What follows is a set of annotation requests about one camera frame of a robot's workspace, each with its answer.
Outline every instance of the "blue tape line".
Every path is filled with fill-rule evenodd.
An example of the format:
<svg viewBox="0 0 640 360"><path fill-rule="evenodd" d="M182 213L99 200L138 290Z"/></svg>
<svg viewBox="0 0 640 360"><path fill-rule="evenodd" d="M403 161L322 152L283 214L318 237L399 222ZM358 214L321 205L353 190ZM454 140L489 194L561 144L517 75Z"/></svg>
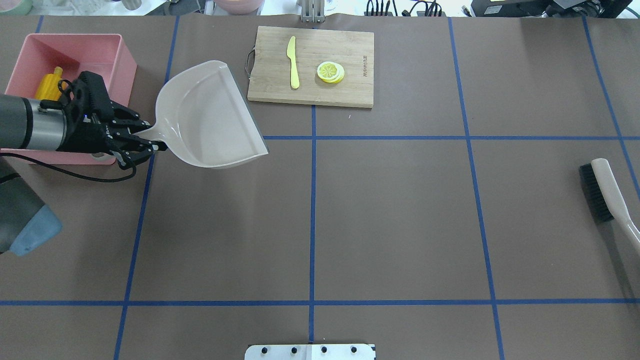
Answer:
<svg viewBox="0 0 640 360"><path fill-rule="evenodd" d="M640 298L579 299L451 299L451 300L0 300L0 306L148 306L148 307L233 307L233 306L474 306L547 304L640 304Z"/></svg>
<svg viewBox="0 0 640 360"><path fill-rule="evenodd" d="M265 140L313 140L313 136L297 136L297 135L266 135Z"/></svg>
<svg viewBox="0 0 640 360"><path fill-rule="evenodd" d="M180 17L176 16L175 17L175 24L173 25L173 36L171 39L171 48L169 50L169 60L167 61L167 65L166 65L166 73L164 74L164 83L166 84L167 81L169 81L170 75L171 75L171 64L173 62L173 50L175 48L175 38L178 37L178 27L180 24Z"/></svg>
<svg viewBox="0 0 640 360"><path fill-rule="evenodd" d="M311 106L311 212L309 244L309 342L314 340L314 301L316 299L316 106Z"/></svg>
<svg viewBox="0 0 640 360"><path fill-rule="evenodd" d="M129 301L131 296L131 284L133 283L133 273L136 269L136 260L138 259L138 247L140 246L140 236L142 235L142 224L145 221L145 212L147 210L147 198L149 196L149 187L151 184L151 174L154 169L156 155L151 155L149 159L149 168L147 169L147 179L145 181L145 191L142 193L142 204L140 205L140 215L138 217L138 228L136 229L136 241L133 243L133 251L131 253L131 263L129 264L129 276L127 277L127 287L124 293L124 300Z"/></svg>
<svg viewBox="0 0 640 360"><path fill-rule="evenodd" d="M0 300L0 306L123 306L110 300Z"/></svg>
<svg viewBox="0 0 640 360"><path fill-rule="evenodd" d="M195 306L195 307L227 307L227 306L308 306L307 300L166 300L166 301L129 301L129 306Z"/></svg>
<svg viewBox="0 0 640 360"><path fill-rule="evenodd" d="M484 135L471 135L471 140L618 140L617 136L484 136Z"/></svg>
<svg viewBox="0 0 640 360"><path fill-rule="evenodd" d="M265 140L570 140L618 141L618 136L545 136L545 135L267 135ZM624 136L625 140L640 140L640 136Z"/></svg>
<svg viewBox="0 0 640 360"><path fill-rule="evenodd" d="M316 307L315 305L309 305L309 343L314 342L314 320L316 318Z"/></svg>
<svg viewBox="0 0 640 360"><path fill-rule="evenodd" d="M429 135L429 136L402 136L402 135L338 135L338 136L316 136L318 140L464 140L464 136L457 135Z"/></svg>
<svg viewBox="0 0 640 360"><path fill-rule="evenodd" d="M166 72L164 74L164 83L169 81L169 75L171 73L171 65L173 61L173 51L175 50L175 39L178 35L178 27L180 24L180 17L175 17L175 23L173 24L173 35L171 39L171 47L169 49L169 59L166 64ZM147 198L149 195L149 186L151 184L151 174L154 168L154 161L156 156L151 155L149 159L149 168L147 169L147 179L145 180L145 190L142 194L142 204L140 206L140 216L138 217L138 228L136 230L136 241L133 245L133 251L131 254L131 263L129 265L129 275L127 276L127 287L124 295L124 306L122 306L122 314L120 315L120 326L118 328L118 337L116 338L116 346L113 352L113 360L118 360L120 357L120 345L122 344L122 336L124 334L124 326L127 320L127 304L129 297L131 296L131 285L133 283L133 274L136 268L136 260L138 258L138 246L140 245L140 236L142 234L142 225L145 220L145 210L147 208Z"/></svg>
<svg viewBox="0 0 640 360"><path fill-rule="evenodd" d="M133 244L131 253L131 263L129 264L129 275L127 276L127 287L124 293L124 305L122 306L122 314L120 315L120 326L118 327L118 337L116 338L116 347L113 352L113 360L120 357L120 345L122 344L122 336L124 334L124 325L127 319L127 303L131 295L131 284L133 282L133 273L136 268L136 260L138 258L138 246L140 245L140 236L142 234L142 223L145 219L145 210L147 208L147 197L149 195L149 185L151 183L151 173L154 168L154 160L156 156L151 155L149 159L149 168L147 169L147 179L145 181L145 191L142 194L142 204L140 206L140 216L138 217L138 228L136 230L136 241Z"/></svg>
<svg viewBox="0 0 640 360"><path fill-rule="evenodd" d="M316 306L491 305L491 300L317 300Z"/></svg>
<svg viewBox="0 0 640 360"><path fill-rule="evenodd" d="M495 337L498 344L498 354L500 360L504 360L504 349L502 346L502 331L500 330L500 318L498 316L498 306L495 303L495 288L493 286L493 274L491 270L491 260L489 258L489 246L486 242L486 233L484 231L484 219L482 212L482 204L480 201L480 191L478 189L476 165L474 163L474 152L471 148L471 138L469 133L469 124L467 122L467 107L465 106L465 97L462 92L462 80L460 78L460 66L458 64L458 54L456 51L456 40L453 34L453 23L451 18L449 21L449 37L451 38L451 52L453 54L453 65L456 70L456 82L458 83L458 97L460 98L460 110L462 112L462 122L465 126L465 136L467 137L467 152L469 155L469 165L471 167L471 178L474 184L474 195L476 196L476 209L478 213L478 224L480 226L480 235L482 237L482 247L484 252L484 264L486 266L486 277L489 282L489 294L491 296L493 310L493 326L495 327Z"/></svg>
<svg viewBox="0 0 640 360"><path fill-rule="evenodd" d="M596 69L596 75L598 76L598 81L600 82L600 86L602 87L602 92L604 93L604 99L607 102L607 107L609 109L609 113L611 114L611 120L613 121L613 126L616 128L616 133L618 134L618 139L620 140L620 147L622 148L622 153L625 155L625 160L627 161L627 167L629 169L629 172L631 173L631 180L633 181L634 186L636 188L636 195L638 199L640 199L640 185L638 185L636 172L634 171L633 164L631 164L631 157L627 152L627 146L625 145L625 141L622 137L622 131L620 130L620 125L618 124L618 119L616 118L616 112L613 110L613 105L611 103L611 98L609 97L609 92L607 91L607 87L604 84L602 73L600 72L600 66L598 65L598 58L596 58L596 52L593 49L593 43L591 41L591 33L589 32L589 25L587 24L587 18L584 16L582 17L582 25L584 26L584 34L587 36L587 43L589 44L591 59L593 59L593 66Z"/></svg>
<svg viewBox="0 0 640 360"><path fill-rule="evenodd" d="M124 323L127 321L127 306L122 307L122 314L120 314L120 326L118 327L118 337L116 338L116 348L113 351L113 360L118 360L120 357L120 346L122 345L122 336L124 335Z"/></svg>
<svg viewBox="0 0 640 360"><path fill-rule="evenodd" d="M538 304L640 304L640 299L505 299L496 300L498 305Z"/></svg>
<svg viewBox="0 0 640 360"><path fill-rule="evenodd" d="M36 26L36 34L40 33L40 29L42 28L43 21L44 21L44 15L41 15L40 20L38 20L38 26Z"/></svg>

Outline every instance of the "yellow knife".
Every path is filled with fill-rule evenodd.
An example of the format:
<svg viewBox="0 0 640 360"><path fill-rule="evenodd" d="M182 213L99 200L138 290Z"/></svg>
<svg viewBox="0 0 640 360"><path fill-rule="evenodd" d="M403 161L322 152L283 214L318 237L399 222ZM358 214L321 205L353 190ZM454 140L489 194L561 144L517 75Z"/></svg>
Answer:
<svg viewBox="0 0 640 360"><path fill-rule="evenodd" d="M298 79L298 68L296 66L296 37L289 39L287 57L291 59L291 87L297 89L300 87L300 79Z"/></svg>

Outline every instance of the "white dustpan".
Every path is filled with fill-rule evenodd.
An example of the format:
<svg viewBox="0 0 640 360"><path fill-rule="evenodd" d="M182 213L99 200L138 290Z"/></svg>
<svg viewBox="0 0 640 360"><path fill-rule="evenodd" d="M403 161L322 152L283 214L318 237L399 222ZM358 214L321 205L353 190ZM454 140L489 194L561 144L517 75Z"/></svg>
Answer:
<svg viewBox="0 0 640 360"><path fill-rule="evenodd" d="M269 153L231 71L217 60L169 80L156 99L156 124L136 135L198 167L233 167Z"/></svg>

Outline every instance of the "wooden cutting board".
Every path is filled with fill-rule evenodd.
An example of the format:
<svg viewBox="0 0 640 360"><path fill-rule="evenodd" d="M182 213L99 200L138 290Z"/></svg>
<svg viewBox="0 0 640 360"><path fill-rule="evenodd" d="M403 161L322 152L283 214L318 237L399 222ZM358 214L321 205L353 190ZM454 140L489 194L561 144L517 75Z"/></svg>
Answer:
<svg viewBox="0 0 640 360"><path fill-rule="evenodd" d="M291 88L289 39L296 37L300 87ZM259 26L247 98L251 101L373 107L373 33ZM316 75L323 61L344 67L344 79L328 84Z"/></svg>

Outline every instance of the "brush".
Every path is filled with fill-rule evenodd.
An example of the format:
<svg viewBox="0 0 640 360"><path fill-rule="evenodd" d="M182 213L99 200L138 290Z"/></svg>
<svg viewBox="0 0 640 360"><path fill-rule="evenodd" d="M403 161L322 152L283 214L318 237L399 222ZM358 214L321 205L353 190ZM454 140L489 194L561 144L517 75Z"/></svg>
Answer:
<svg viewBox="0 0 640 360"><path fill-rule="evenodd" d="M602 222L616 219L640 255L640 231L629 216L609 162L600 158L581 166L580 178L584 195L596 219Z"/></svg>

